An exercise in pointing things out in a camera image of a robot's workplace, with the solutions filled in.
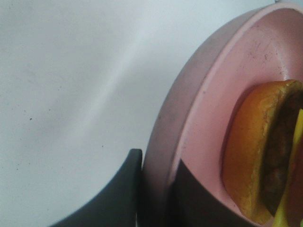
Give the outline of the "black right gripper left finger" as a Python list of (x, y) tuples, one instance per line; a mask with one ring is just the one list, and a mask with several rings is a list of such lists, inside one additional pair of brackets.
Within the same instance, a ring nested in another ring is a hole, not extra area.
[(131, 149), (115, 176), (89, 202), (53, 227), (135, 227), (143, 152)]

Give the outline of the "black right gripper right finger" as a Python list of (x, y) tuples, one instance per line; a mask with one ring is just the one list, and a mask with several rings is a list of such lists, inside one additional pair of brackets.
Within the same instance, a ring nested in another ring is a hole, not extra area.
[(210, 194), (181, 161), (168, 203), (168, 227), (253, 227)]

